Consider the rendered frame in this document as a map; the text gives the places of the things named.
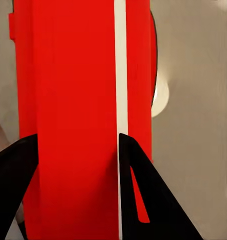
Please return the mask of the radio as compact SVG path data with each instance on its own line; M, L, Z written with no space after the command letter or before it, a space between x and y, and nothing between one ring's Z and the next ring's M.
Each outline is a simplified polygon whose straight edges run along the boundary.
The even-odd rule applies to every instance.
M119 134L152 162L150 0L12 0L19 137L37 134L27 240L123 240ZM150 223L130 167L138 220Z

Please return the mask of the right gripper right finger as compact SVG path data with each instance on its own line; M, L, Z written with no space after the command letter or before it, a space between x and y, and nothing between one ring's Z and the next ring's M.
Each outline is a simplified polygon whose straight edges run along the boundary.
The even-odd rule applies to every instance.
M203 240L139 143L119 133L122 240ZM150 223L139 221L131 167Z

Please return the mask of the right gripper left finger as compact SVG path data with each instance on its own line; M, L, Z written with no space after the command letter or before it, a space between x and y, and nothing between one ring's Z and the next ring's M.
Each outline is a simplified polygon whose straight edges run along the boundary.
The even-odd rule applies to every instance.
M5 240L39 164L38 134L20 138L0 152L0 240Z

